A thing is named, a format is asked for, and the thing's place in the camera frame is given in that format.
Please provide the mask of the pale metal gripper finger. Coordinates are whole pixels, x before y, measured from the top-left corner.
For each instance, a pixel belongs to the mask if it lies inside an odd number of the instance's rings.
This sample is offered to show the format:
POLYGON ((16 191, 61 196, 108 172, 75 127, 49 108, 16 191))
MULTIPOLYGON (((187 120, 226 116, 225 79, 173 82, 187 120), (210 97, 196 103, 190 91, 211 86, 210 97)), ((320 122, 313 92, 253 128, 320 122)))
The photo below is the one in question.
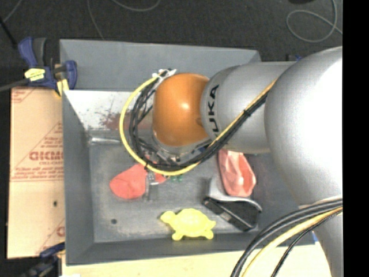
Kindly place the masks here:
POLYGON ((159 183, 156 181, 155 173, 146 176, 146 199, 155 200, 158 196, 159 183))

